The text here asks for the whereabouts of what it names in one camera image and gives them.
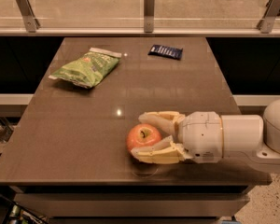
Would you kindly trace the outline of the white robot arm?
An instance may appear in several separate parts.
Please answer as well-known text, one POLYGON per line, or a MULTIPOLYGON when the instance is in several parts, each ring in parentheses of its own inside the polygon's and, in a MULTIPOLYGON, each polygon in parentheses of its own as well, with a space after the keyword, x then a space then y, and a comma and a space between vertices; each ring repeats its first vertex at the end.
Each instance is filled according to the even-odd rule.
POLYGON ((168 134, 152 146, 134 147, 132 155, 145 163, 218 163, 239 160, 265 173, 280 174, 280 100, 259 115, 219 115, 215 112, 146 112, 139 121, 168 134))

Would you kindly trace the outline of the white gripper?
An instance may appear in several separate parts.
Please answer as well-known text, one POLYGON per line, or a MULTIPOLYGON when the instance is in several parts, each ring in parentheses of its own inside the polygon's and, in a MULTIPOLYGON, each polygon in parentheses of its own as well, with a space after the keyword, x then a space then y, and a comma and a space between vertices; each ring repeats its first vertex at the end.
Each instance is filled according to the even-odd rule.
POLYGON ((170 134, 153 146, 134 147, 132 155, 141 162, 217 163, 223 157, 222 121, 216 112, 194 112, 188 116, 176 111, 145 112, 138 119, 170 134))

